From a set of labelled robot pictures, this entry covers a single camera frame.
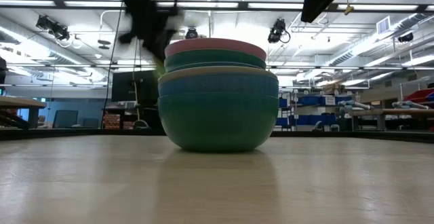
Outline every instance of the green bowl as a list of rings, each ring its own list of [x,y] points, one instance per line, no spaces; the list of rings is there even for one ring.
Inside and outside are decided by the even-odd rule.
[[[279,99],[238,93],[196,93],[159,98],[166,134],[188,151],[252,151],[273,131]]]
[[[245,54],[243,52],[231,50],[193,50],[181,52],[167,57],[164,62],[166,72],[177,71],[179,69],[208,66],[219,66],[220,62],[236,62],[247,64],[259,69],[265,69],[267,64],[260,58]]]

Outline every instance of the ceiling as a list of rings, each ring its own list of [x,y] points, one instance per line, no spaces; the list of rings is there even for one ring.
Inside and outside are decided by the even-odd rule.
[[[303,2],[303,0],[181,0],[181,1],[278,1],[278,2]],[[346,4],[347,0],[335,0],[335,3]],[[392,3],[392,4],[415,4],[432,5],[434,0],[349,0],[350,3]],[[229,11],[185,11],[183,19],[176,20],[180,25],[180,33],[175,39],[182,39],[189,26],[195,26],[200,35],[206,37],[224,37],[247,41],[260,46],[268,54],[270,65],[294,65],[295,62],[302,62],[303,65],[327,65],[327,60],[349,47],[354,43],[360,42],[367,35],[376,32],[376,23],[390,16],[391,23],[394,24],[407,18],[410,14],[392,13],[350,13],[345,16],[343,13],[324,13],[311,24],[300,21],[300,12],[229,12]],[[82,58],[77,63],[83,64],[108,64],[110,59],[118,61],[119,64],[132,64],[134,59],[141,55],[143,62],[150,64],[151,57],[148,54],[139,53],[135,43],[130,46],[116,44],[113,51],[113,43],[116,32],[126,32],[130,28],[130,19],[119,11],[105,12],[104,10],[59,10],[44,8],[0,8],[0,16],[13,22],[26,30],[36,33],[57,45],[56,40],[48,33],[40,33],[35,26],[39,16],[49,16],[51,20],[59,22],[68,27],[72,36],[76,36],[79,41],[62,43],[60,45],[70,45],[66,54],[76,54]],[[288,44],[277,43],[269,44],[267,37],[269,30],[277,18],[286,21],[291,32],[291,41]],[[392,39],[385,39],[380,44],[369,48],[365,52],[358,54],[358,57],[348,60],[340,66],[364,66],[367,63],[392,54],[398,50],[404,50],[410,45],[417,44],[430,37],[434,33],[431,29],[431,21],[423,25],[412,27],[414,40],[411,43],[396,43],[393,47]],[[112,45],[109,50],[98,48],[98,40],[110,41]],[[430,43],[418,47],[422,53],[430,48]],[[397,57],[393,57],[386,63],[396,63],[396,60],[410,58],[410,52],[404,52]],[[107,70],[97,69],[101,75],[106,75]],[[299,69],[275,69],[272,72],[282,76],[295,77],[301,73]],[[334,72],[331,76],[318,76],[320,79],[331,79],[340,75],[341,71]],[[348,79],[352,79],[354,72],[348,72]]]

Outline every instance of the wooden table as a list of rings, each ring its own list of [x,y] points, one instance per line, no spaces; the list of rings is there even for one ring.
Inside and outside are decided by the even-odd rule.
[[[37,128],[39,110],[44,109],[46,106],[46,103],[30,98],[0,96],[0,109],[28,109],[27,122],[4,110],[0,110],[0,122],[20,129]]]
[[[349,115],[353,122],[353,131],[358,128],[360,116],[376,115],[377,129],[386,130],[386,115],[412,115],[419,117],[434,117],[434,109],[373,109],[365,111],[350,111]]]

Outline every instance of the monitor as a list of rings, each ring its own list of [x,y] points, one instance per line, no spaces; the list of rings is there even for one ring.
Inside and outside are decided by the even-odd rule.
[[[154,70],[134,72],[134,80],[137,85],[138,102],[142,105],[153,105],[157,103],[158,81],[154,73]],[[113,102],[136,100],[132,72],[113,74],[111,100]]]

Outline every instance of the vent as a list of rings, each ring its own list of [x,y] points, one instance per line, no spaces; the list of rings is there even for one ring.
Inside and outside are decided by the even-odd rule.
[[[412,75],[407,76],[407,80],[408,81],[414,81],[414,80],[417,80],[417,79],[418,79],[418,75],[417,74],[412,74]]]
[[[385,86],[386,88],[390,88],[390,87],[392,86],[392,80],[388,80],[388,81],[386,81],[386,82],[384,83],[384,86]]]
[[[391,28],[391,17],[387,16],[383,20],[377,23],[377,34],[383,34],[387,31],[389,31]]]

